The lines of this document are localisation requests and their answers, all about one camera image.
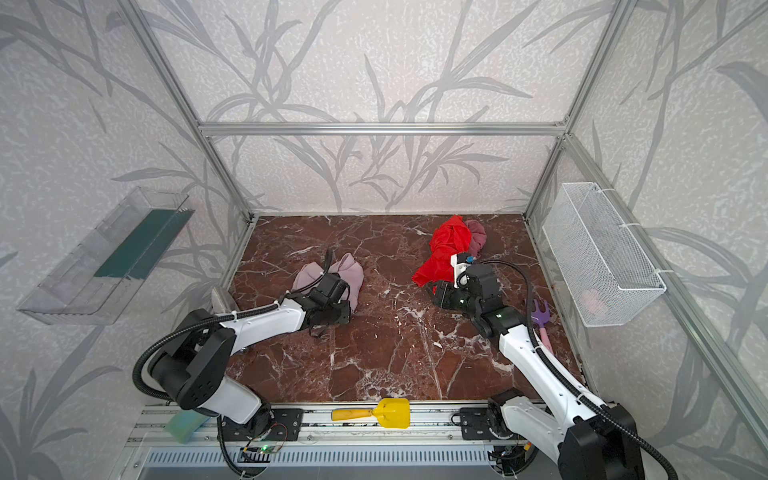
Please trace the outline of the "light pink cloth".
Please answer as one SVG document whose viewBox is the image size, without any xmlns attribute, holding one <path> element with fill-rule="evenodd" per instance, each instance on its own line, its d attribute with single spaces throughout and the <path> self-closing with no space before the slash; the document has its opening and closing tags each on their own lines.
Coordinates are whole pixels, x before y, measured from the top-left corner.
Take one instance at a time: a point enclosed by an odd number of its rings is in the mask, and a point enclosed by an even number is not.
<svg viewBox="0 0 768 480">
<path fill-rule="evenodd" d="M 354 313 L 358 306 L 359 293 L 364 282 L 362 265 L 351 253 L 345 253 L 340 260 L 329 267 L 329 272 L 337 273 L 340 279 L 347 283 L 348 289 L 342 298 L 350 302 L 351 312 Z M 303 265 L 297 273 L 291 289 L 297 290 L 309 285 L 312 281 L 317 280 L 322 273 L 323 267 L 317 262 Z"/>
</svg>

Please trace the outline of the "red cloth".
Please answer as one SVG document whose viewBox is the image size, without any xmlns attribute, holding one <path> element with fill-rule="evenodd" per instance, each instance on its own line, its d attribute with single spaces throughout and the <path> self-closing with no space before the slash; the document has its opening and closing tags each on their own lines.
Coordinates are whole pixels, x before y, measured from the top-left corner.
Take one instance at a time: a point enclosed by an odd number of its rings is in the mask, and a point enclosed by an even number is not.
<svg viewBox="0 0 768 480">
<path fill-rule="evenodd" d="M 437 228 L 430 240 L 430 257 L 414 273 L 412 280 L 419 286 L 438 281 L 454 281 L 454 267 L 451 257 L 467 253 L 471 243 L 471 232 L 463 218 L 452 216 Z"/>
</svg>

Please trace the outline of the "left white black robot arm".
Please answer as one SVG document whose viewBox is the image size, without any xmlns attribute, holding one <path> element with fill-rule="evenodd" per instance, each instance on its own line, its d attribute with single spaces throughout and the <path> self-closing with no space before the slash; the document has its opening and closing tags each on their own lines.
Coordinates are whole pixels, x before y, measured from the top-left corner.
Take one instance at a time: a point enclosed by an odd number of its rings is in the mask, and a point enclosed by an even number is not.
<svg viewBox="0 0 768 480">
<path fill-rule="evenodd" d="M 330 270 L 332 260 L 328 249 L 317 279 L 269 305 L 225 314 L 192 311 L 172 333 L 139 356 L 132 371 L 134 386 L 147 396 L 215 417 L 223 424 L 254 430 L 270 426 L 269 404 L 227 376 L 230 358 L 279 335 L 348 323 L 350 285 Z"/>
</svg>

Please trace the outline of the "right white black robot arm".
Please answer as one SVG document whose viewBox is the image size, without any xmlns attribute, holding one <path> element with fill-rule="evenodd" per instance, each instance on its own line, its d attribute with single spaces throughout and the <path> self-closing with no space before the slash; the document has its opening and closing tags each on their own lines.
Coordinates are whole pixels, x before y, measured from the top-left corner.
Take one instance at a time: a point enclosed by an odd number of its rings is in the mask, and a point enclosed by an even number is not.
<svg viewBox="0 0 768 480">
<path fill-rule="evenodd" d="M 556 463 L 564 479 L 642 479 L 643 458 L 650 456 L 675 479 L 673 464 L 637 433 L 632 415 L 592 393 L 546 347 L 534 320 L 538 302 L 527 272 L 512 268 L 526 288 L 525 309 L 504 302 L 495 259 L 479 261 L 467 253 L 450 259 L 452 279 L 428 290 L 433 304 L 468 318 L 485 338 L 528 380 L 544 403 L 505 392 L 489 402 L 492 432 L 519 435 Z"/>
</svg>

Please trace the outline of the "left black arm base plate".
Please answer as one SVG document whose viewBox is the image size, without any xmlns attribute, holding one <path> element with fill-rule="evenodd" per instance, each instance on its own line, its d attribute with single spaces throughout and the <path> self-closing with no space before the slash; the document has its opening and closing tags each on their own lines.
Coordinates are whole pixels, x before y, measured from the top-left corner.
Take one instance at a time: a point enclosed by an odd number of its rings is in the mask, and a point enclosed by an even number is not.
<svg viewBox="0 0 768 480">
<path fill-rule="evenodd" d="M 244 424 L 224 417 L 220 437 L 225 442 L 246 440 L 294 442 L 298 440 L 303 416 L 304 411 L 300 408 L 271 409 L 263 406 Z"/>
</svg>

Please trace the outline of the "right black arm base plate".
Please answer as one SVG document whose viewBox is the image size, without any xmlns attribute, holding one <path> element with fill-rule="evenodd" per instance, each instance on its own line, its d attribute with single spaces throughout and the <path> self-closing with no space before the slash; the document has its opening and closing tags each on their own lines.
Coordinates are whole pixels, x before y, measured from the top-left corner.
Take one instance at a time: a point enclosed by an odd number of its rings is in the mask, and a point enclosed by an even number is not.
<svg viewBox="0 0 768 480">
<path fill-rule="evenodd" d="M 487 408 L 461 408 L 450 417 L 453 426 L 460 429 L 465 441 L 518 441 L 521 437 L 511 432 L 496 432 L 491 425 Z"/>
</svg>

